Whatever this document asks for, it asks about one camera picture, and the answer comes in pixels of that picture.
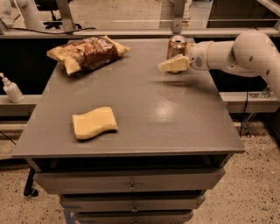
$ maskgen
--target white bottle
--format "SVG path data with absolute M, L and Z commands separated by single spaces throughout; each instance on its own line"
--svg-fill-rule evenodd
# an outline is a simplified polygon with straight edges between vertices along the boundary
M 16 83 L 9 81 L 8 78 L 3 76 L 3 74 L 0 76 L 3 77 L 3 91 L 5 91 L 10 97 L 12 102 L 21 102 L 25 99 L 25 96 L 22 94 Z

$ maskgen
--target drawer handle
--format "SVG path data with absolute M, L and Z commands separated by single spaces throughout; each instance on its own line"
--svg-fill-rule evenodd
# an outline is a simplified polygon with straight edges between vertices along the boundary
M 134 183 L 133 183 L 133 182 L 130 183 L 129 190 L 130 190 L 131 192 L 134 192 L 135 190 L 137 190 L 137 188 L 134 186 Z
M 138 212 L 138 209 L 135 205 L 132 207 L 131 212 L 132 213 L 137 213 Z

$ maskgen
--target drawer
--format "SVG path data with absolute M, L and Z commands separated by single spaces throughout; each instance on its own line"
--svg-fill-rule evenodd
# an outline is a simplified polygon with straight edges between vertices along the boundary
M 50 194 L 126 193 L 212 189 L 220 169 L 36 173 L 35 181 Z
M 108 195 L 61 197 L 60 204 L 70 212 L 132 212 L 151 210 L 193 210 L 205 200 L 204 195 Z
M 216 155 L 34 158 L 42 172 L 105 172 L 213 168 Z
M 193 217 L 192 211 L 142 213 L 77 213 L 80 224 L 184 224 Z

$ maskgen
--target gray cabinet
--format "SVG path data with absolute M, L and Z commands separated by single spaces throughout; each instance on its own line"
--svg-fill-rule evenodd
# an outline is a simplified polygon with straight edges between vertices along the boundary
M 13 152 L 80 223 L 182 224 L 243 144 L 208 72 L 158 71 L 168 38 L 131 47 L 93 73 L 58 64 Z M 119 130 L 75 138 L 72 114 L 110 106 Z

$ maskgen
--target cabinet drawer front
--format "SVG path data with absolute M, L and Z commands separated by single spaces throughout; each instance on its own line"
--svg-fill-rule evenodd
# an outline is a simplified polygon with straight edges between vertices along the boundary
M 212 189 L 224 170 L 151 170 L 37 173 L 34 179 L 48 193 L 125 193 Z
M 77 213 L 80 224 L 183 224 L 193 217 L 190 211 L 145 213 Z
M 60 199 L 60 204 L 76 213 L 132 212 L 151 210 L 193 210 L 205 200 L 200 195 L 121 196 L 121 197 L 74 197 Z

